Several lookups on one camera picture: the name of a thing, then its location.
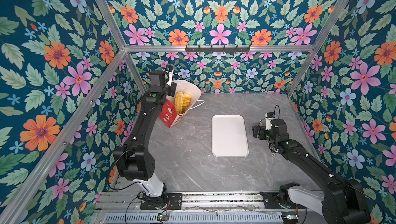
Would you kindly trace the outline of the long fake bread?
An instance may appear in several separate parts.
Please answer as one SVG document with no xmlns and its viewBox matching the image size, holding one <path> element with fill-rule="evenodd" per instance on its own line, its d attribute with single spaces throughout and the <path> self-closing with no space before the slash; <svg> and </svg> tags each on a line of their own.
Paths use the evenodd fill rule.
<svg viewBox="0 0 396 224">
<path fill-rule="evenodd" d="M 174 106 L 177 114 L 182 114 L 183 93 L 177 92 L 175 96 Z"/>
</svg>

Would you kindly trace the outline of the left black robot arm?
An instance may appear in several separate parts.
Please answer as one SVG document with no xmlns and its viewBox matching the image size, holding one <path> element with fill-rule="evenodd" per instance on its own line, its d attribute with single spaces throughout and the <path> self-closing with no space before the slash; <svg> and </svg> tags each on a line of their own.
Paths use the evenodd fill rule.
<svg viewBox="0 0 396 224">
<path fill-rule="evenodd" d="M 164 198 L 165 184 L 155 175 L 155 159 L 150 154 L 149 141 L 168 96 L 174 96 L 173 67 L 150 73 L 151 84 L 141 96 L 140 111 L 130 136 L 113 152 L 119 176 L 139 184 L 148 197 Z"/>
</svg>

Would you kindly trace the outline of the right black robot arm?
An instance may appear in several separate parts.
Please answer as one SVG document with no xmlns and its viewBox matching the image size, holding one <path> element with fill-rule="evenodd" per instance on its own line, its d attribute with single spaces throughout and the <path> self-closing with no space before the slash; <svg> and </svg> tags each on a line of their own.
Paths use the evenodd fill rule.
<svg viewBox="0 0 396 224">
<path fill-rule="evenodd" d="M 324 217 L 328 224 L 367 224 L 371 220 L 366 195 L 355 179 L 347 180 L 313 157 L 301 143 L 290 139 L 282 119 L 267 118 L 252 128 L 253 136 L 267 141 L 269 149 L 307 174 L 321 191 L 297 183 L 280 186 L 277 201 L 283 206 L 301 205 Z"/>
</svg>

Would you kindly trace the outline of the white rectangular tray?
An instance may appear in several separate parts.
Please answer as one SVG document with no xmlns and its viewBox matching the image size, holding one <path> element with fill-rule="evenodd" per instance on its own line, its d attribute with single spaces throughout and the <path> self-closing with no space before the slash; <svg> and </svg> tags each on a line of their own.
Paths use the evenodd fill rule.
<svg viewBox="0 0 396 224">
<path fill-rule="evenodd" d="M 245 158 L 249 155 L 242 116 L 214 115 L 212 117 L 212 153 L 219 158 Z"/>
</svg>

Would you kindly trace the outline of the black hook rail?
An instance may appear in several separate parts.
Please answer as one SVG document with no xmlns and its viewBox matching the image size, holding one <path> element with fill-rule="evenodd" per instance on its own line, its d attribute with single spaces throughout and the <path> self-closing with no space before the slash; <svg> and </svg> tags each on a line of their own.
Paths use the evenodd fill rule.
<svg viewBox="0 0 396 224">
<path fill-rule="evenodd" d="M 245 53 L 249 52 L 250 46 L 241 45 L 195 45 L 185 46 L 185 52 L 191 53 Z"/>
</svg>

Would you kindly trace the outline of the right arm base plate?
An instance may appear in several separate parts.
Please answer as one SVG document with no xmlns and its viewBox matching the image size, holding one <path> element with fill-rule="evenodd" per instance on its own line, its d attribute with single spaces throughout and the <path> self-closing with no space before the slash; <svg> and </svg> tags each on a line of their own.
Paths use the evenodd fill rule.
<svg viewBox="0 0 396 224">
<path fill-rule="evenodd" d="M 302 209 L 306 207 L 291 202 L 288 197 L 279 192 L 260 192 L 266 209 Z"/>
</svg>

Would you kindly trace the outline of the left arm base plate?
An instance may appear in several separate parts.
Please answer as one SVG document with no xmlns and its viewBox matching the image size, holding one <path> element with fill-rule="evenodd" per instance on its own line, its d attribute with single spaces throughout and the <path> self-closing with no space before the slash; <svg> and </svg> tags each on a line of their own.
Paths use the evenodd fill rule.
<svg viewBox="0 0 396 224">
<path fill-rule="evenodd" d="M 159 197 L 144 196 L 140 210 L 180 210 L 182 202 L 182 193 L 164 193 Z"/>
</svg>

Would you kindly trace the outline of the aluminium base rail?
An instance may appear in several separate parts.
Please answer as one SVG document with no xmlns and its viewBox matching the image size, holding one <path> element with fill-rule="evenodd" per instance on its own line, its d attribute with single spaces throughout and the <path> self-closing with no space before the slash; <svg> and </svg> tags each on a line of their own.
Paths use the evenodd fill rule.
<svg viewBox="0 0 396 224">
<path fill-rule="evenodd" d="M 134 212 L 163 212 L 171 211 L 203 211 L 203 212 L 291 212 L 304 211 L 302 209 L 266 209 L 260 191 L 237 192 L 179 192 L 183 194 L 180 210 L 140 210 L 141 200 L 145 194 L 136 192 L 110 192 L 104 193 L 102 201 L 95 207 L 94 213 L 134 213 Z M 335 204 L 327 203 L 321 191 L 309 191 L 300 186 L 293 187 L 284 194 L 288 199 L 306 207 L 305 210 L 318 214 L 324 213 L 324 208 L 334 207 Z"/>
</svg>

